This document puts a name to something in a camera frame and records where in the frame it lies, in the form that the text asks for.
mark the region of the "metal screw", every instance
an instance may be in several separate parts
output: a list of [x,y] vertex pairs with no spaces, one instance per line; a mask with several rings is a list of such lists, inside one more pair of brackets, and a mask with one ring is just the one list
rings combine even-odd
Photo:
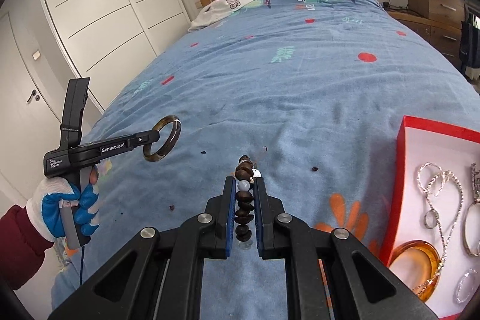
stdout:
[[277,220],[281,223],[289,223],[293,220],[293,217],[288,213],[280,213],[277,216]]
[[197,220],[198,220],[199,223],[207,224],[207,223],[209,223],[210,221],[213,220],[213,217],[212,217],[211,214],[202,213],[202,214],[198,215]]
[[140,236],[143,237],[144,239],[150,239],[155,236],[155,229],[153,228],[143,228],[142,231],[140,232]]
[[335,229],[333,234],[337,239],[342,239],[342,240],[345,240],[346,238],[349,237],[349,232],[345,228]]

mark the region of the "person's arm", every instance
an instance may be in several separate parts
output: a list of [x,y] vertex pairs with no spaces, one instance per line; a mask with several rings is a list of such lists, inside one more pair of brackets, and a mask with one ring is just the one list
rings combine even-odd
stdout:
[[0,274],[13,290],[35,275],[52,246],[34,228],[26,208],[14,205],[0,218]]
[[98,228],[98,172],[92,170],[90,184],[80,195],[75,185],[63,178],[44,179],[25,208],[11,207],[0,219],[0,274],[13,290],[19,289],[38,271],[45,250],[55,238],[65,236],[59,201],[79,199],[74,220],[84,235]]

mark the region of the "hand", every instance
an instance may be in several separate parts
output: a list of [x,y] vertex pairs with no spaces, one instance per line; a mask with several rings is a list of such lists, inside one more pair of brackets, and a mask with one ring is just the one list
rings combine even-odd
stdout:
[[35,190],[33,197],[27,201],[27,214],[32,225],[48,241],[65,236],[60,217],[59,201],[78,199],[80,208],[73,219],[81,225],[81,232],[90,236],[98,228],[98,189],[94,186],[98,180],[98,170],[93,167],[90,173],[90,183],[83,193],[64,178],[45,178]]

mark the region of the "clothing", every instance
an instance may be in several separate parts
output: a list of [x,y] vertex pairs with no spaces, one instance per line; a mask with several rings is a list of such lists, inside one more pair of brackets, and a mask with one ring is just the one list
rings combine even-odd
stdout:
[[216,0],[205,6],[200,14],[191,22],[188,31],[203,29],[215,22],[220,21],[240,10],[254,0]]
[[13,290],[35,275],[52,246],[34,228],[26,208],[14,205],[0,218],[0,274]]

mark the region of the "blue bedsheet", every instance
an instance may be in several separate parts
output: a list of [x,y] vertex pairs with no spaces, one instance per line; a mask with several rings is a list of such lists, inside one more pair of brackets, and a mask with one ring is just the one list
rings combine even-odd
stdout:
[[[267,191],[286,211],[321,229],[346,226],[377,252],[402,117],[480,130],[479,108],[459,72],[375,0],[256,0],[159,56],[84,138],[150,129],[169,114],[182,120],[161,162],[137,148],[100,165],[101,224],[84,275],[143,227],[174,228],[202,212],[239,157],[262,146]],[[79,254],[71,259],[54,307],[78,287]],[[284,278],[282,261],[234,243],[228,261],[205,262],[201,318],[286,319]]]

